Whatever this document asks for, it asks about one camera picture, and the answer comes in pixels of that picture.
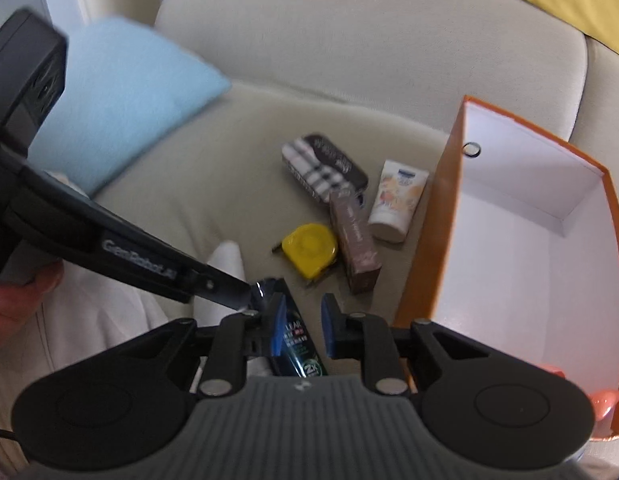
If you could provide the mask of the person's left hand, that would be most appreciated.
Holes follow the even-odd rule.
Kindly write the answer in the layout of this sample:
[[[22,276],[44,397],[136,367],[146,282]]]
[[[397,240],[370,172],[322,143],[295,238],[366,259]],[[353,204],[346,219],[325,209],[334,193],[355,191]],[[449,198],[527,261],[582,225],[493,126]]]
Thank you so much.
[[[63,262],[55,261],[37,270],[24,285],[0,284],[0,347],[36,313],[44,296],[61,283],[63,274]]]

